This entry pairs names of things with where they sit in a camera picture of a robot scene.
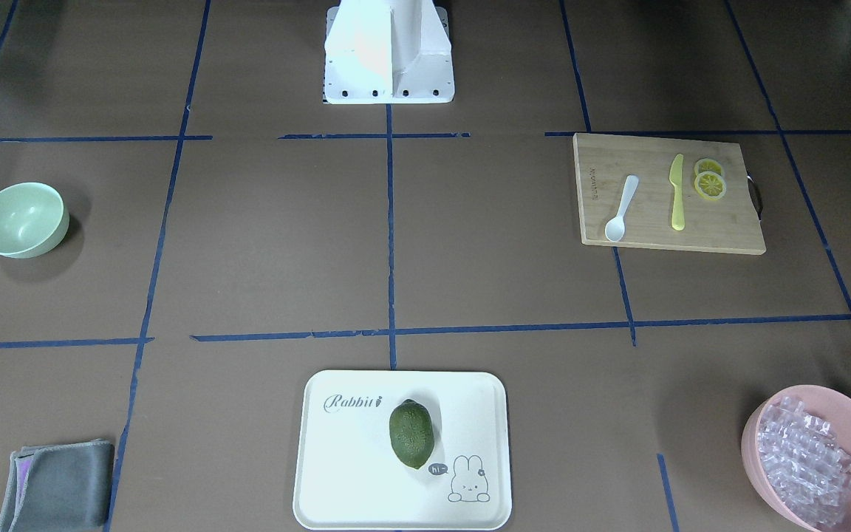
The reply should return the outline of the pink bowl with ice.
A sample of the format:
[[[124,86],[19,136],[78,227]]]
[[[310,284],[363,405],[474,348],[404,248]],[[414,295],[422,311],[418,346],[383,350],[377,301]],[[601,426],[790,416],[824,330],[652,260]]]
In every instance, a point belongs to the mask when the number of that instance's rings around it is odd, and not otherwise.
[[[783,389],[742,433],[752,486],[810,531],[851,531],[851,398],[818,385]]]

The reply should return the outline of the light green bowl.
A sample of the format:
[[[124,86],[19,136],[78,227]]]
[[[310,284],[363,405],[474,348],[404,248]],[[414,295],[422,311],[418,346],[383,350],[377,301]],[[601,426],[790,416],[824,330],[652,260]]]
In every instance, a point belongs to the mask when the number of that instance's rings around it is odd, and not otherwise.
[[[0,256],[30,259],[64,239],[70,216],[64,199],[47,184],[28,182],[0,191]]]

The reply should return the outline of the green avocado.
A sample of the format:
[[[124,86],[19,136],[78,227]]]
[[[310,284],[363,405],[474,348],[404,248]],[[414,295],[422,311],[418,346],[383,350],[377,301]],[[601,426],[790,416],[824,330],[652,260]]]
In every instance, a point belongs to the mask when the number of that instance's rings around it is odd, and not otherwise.
[[[435,434],[426,407],[408,398],[389,415],[389,444],[406,467],[419,469],[434,451]]]

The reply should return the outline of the lower lemon slice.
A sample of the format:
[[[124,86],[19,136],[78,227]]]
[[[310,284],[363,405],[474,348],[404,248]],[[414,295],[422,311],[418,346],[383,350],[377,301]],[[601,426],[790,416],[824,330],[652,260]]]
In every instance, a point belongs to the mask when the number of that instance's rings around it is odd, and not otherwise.
[[[694,178],[694,189],[709,201],[719,201],[726,195],[726,181],[720,173],[713,171],[700,171]]]

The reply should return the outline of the grey folded cloth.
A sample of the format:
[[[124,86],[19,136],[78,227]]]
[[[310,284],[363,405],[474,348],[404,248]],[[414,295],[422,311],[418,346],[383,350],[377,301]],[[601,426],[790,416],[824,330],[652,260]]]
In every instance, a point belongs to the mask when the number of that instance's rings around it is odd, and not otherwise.
[[[114,444],[24,446],[10,455],[0,531],[88,531],[109,515]]]

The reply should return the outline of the yellow plastic knife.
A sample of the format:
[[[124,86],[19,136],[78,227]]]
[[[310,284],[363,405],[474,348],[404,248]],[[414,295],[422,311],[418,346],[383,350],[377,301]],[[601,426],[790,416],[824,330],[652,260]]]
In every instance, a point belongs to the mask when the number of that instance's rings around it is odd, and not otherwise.
[[[672,192],[671,228],[675,231],[683,231],[686,226],[683,216],[683,154],[676,154],[669,169],[669,184]]]

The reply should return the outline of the cream rabbit tray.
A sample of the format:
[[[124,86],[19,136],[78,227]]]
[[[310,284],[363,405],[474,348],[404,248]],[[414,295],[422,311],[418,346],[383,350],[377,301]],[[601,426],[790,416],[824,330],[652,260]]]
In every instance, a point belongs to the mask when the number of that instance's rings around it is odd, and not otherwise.
[[[403,401],[428,410],[422,467],[392,450]],[[293,515],[310,530],[497,530],[511,516],[507,395],[487,372],[322,370],[305,384]]]

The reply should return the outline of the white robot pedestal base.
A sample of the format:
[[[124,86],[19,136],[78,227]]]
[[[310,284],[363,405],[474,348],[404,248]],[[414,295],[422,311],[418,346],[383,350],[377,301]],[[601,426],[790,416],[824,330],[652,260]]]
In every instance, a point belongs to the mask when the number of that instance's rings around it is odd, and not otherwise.
[[[324,102],[451,102],[449,17],[432,1],[341,1],[327,11]]]

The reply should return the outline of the white plastic spoon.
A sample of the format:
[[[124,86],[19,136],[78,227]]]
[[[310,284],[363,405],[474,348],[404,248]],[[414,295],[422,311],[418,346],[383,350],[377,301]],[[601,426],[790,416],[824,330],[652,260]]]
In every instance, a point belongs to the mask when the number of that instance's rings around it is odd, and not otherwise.
[[[617,212],[615,212],[615,215],[604,226],[604,236],[608,242],[616,243],[621,242],[623,239],[626,232],[625,216],[629,208],[629,203],[634,198],[639,182],[638,175],[631,173],[626,176]]]

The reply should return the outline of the bamboo cutting board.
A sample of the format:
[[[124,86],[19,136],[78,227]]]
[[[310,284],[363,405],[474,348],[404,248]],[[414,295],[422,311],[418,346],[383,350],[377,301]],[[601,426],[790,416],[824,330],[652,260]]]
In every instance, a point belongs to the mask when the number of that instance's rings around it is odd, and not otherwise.
[[[742,148],[736,143],[578,132],[572,138],[578,231],[585,245],[609,246],[604,226],[617,212],[627,175],[640,182],[625,216],[621,247],[763,255],[759,215],[748,189]],[[683,154],[683,231],[671,228],[669,169]],[[726,195],[703,199],[694,189],[694,164],[709,157],[722,164]]]

